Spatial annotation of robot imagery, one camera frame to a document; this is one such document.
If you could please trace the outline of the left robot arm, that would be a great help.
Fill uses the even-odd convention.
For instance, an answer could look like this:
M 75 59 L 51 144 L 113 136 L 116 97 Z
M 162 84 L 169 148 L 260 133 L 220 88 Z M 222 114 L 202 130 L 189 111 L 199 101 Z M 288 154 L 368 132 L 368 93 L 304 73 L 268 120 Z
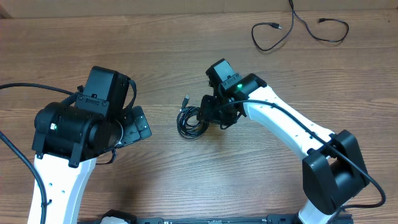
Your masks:
M 37 113 L 32 150 L 41 181 L 29 223 L 77 223 L 97 158 L 151 136 L 142 108 L 124 103 L 130 88 L 137 90 L 128 76 L 94 66 L 82 90 Z

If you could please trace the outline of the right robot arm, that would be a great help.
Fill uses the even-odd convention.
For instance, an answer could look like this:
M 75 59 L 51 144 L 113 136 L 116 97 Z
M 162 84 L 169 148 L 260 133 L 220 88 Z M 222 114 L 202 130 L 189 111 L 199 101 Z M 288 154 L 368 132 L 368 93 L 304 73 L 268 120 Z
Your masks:
M 212 95 L 202 98 L 197 119 L 226 129 L 240 116 L 266 127 L 302 161 L 305 206 L 288 223 L 352 223 L 342 216 L 346 203 L 368 184 L 357 139 L 347 130 L 336 134 L 301 115 L 281 100 L 257 75 L 242 77 L 221 59 L 207 71 Z

